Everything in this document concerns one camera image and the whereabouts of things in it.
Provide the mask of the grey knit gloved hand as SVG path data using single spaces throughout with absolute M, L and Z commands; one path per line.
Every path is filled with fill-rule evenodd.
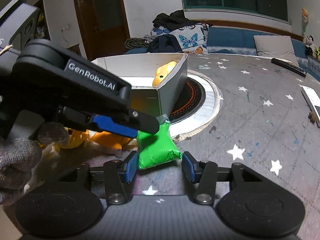
M 1 205 L 14 204 L 23 195 L 25 185 L 31 180 L 32 169 L 42 156 L 39 144 L 66 144 L 68 140 L 65 127 L 55 122 L 43 124 L 35 141 L 1 138 Z

